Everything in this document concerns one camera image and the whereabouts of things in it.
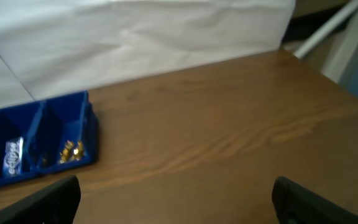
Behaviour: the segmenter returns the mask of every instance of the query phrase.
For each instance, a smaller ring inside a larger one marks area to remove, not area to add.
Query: wood grain
[[[278,223],[279,175],[358,215],[358,100],[284,52],[91,90],[100,159],[0,189],[0,209],[70,174],[75,223]]]

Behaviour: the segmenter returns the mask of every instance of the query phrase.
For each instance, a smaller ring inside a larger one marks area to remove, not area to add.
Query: small dark object
[[[80,185],[73,175],[2,209],[0,224],[73,223],[80,199]]]
[[[274,183],[272,200],[280,224],[358,223],[358,216],[285,178]]]

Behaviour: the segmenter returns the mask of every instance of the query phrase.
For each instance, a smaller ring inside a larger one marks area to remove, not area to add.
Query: blue plastic bin
[[[0,186],[94,162],[98,124],[86,91],[1,109]],[[4,177],[6,142],[19,137],[24,138],[22,173]],[[83,142],[84,157],[58,164],[65,142],[78,140]]]

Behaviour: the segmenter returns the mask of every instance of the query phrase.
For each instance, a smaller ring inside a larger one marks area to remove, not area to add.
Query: small packet
[[[2,174],[4,177],[14,177],[22,173],[23,138],[6,142]]]

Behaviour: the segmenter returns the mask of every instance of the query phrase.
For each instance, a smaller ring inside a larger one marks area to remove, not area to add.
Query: blue tray
[[[98,126],[86,91],[0,109],[0,186],[94,162]],[[18,137],[24,138],[22,173],[4,177],[6,142]],[[81,140],[85,155],[79,161],[58,164],[67,140]]]

